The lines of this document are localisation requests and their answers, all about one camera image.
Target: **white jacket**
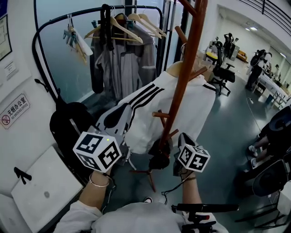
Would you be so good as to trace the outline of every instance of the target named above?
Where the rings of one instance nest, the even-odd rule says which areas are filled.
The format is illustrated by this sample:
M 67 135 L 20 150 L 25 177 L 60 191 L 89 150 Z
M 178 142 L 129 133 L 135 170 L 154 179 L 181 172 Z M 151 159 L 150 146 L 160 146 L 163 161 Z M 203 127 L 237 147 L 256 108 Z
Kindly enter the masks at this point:
M 162 110 L 168 113 L 177 85 L 177 78 L 162 72 L 150 84 L 130 94 L 119 104 L 128 102 L 132 108 L 129 131 L 125 142 L 134 153 L 148 152 L 152 144 L 161 137 L 163 126 L 160 118 L 153 117 L 152 112 Z M 207 116 L 213 106 L 215 87 L 204 79 L 203 75 L 191 80 L 186 88 L 182 103 L 172 126 L 172 131 L 179 133 L 172 137 L 176 145 L 180 133 L 187 133 L 194 140 L 199 136 Z

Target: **desk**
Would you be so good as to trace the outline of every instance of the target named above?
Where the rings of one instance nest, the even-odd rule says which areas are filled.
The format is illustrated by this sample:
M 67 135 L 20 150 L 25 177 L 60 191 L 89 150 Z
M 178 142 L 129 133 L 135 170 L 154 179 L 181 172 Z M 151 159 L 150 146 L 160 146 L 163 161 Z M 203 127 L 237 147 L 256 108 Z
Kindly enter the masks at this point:
M 215 62 L 217 61 L 218 57 L 217 54 L 212 53 L 212 52 L 207 52 L 206 53 L 206 58 L 209 58 L 210 60 L 212 60 L 212 64 L 214 65 Z
M 253 90 L 253 93 L 255 92 L 255 89 L 257 88 L 259 83 L 265 86 L 273 94 L 274 102 L 272 106 L 274 106 L 274 104 L 276 103 L 278 99 L 281 99 L 283 102 L 286 102 L 288 98 L 288 94 L 265 74 L 261 74 L 258 77 L 257 84 Z

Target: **sneaker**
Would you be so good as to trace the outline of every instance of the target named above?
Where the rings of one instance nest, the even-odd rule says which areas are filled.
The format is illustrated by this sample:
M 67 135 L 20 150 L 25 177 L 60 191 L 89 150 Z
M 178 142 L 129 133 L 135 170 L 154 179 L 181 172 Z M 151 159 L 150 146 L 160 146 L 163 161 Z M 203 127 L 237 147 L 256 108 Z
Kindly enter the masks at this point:
M 153 203 L 153 199 L 151 199 L 150 197 L 147 197 L 143 200 L 144 203 Z
M 248 147 L 248 152 L 250 153 L 250 155 L 252 155 L 253 157 L 257 157 L 258 153 L 256 152 L 256 148 L 253 145 L 250 145 Z
M 258 166 L 258 163 L 256 162 L 256 159 L 252 158 L 251 159 L 251 168 L 255 169 L 257 166 Z

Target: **gray floor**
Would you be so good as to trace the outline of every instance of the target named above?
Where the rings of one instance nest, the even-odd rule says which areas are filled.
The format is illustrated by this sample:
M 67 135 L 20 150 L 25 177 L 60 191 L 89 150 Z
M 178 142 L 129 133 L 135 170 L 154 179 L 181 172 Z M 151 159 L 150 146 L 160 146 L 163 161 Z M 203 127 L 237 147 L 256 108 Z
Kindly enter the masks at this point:
M 239 199 L 235 196 L 232 184 L 237 172 L 248 168 L 246 147 L 260 132 L 257 124 L 263 128 L 277 112 L 275 109 L 266 109 L 264 100 L 260 100 L 257 93 L 246 91 L 244 85 L 245 82 L 240 78 L 236 78 L 235 83 L 227 83 L 231 94 L 229 97 L 222 94 L 216 98 L 197 139 L 198 143 L 203 145 L 211 155 L 204 172 L 197 174 L 203 203 L 240 204 L 240 210 L 235 213 L 215 214 L 217 220 L 230 233 L 248 232 L 253 229 L 254 222 L 234 223 L 234 220 L 242 218 L 257 207 L 270 204 L 268 198 Z M 253 104 L 247 99 L 248 97 L 252 99 Z M 149 158 L 145 155 L 133 155 L 132 161 L 138 170 L 146 170 Z M 156 193 L 153 193 L 146 175 L 129 173 L 131 169 L 129 164 L 124 167 L 116 167 L 113 173 L 117 190 L 113 194 L 106 212 L 132 202 L 142 201 L 147 196 L 151 196 L 155 202 L 164 202 L 165 199 L 161 192 L 173 188 L 180 182 L 180 178 L 172 176 L 172 163 L 173 157 L 167 168 L 153 172 Z M 169 193 L 167 205 L 170 207 L 172 204 L 181 203 L 181 194 L 181 189 Z

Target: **office chair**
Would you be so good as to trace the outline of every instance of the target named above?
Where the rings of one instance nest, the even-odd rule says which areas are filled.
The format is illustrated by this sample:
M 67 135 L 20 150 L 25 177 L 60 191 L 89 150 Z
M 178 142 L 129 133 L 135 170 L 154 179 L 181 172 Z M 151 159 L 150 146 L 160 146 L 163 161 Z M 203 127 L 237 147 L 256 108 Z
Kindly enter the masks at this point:
M 222 87 L 224 87 L 225 89 L 228 90 L 227 96 L 229 96 L 230 94 L 230 90 L 226 87 L 226 82 L 235 82 L 236 80 L 236 76 L 235 73 L 231 70 L 229 70 L 230 67 L 234 67 L 233 65 L 227 63 L 227 68 L 221 68 L 222 65 L 222 43 L 220 41 L 218 41 L 216 43 L 216 47 L 217 47 L 217 62 L 216 62 L 216 66 L 213 69 L 213 73 L 215 76 L 220 77 L 221 80 L 218 80 L 216 78 L 213 78 L 212 81 L 210 82 L 211 84 L 218 84 L 219 85 L 219 93 L 218 95 L 221 95 L 221 89 Z

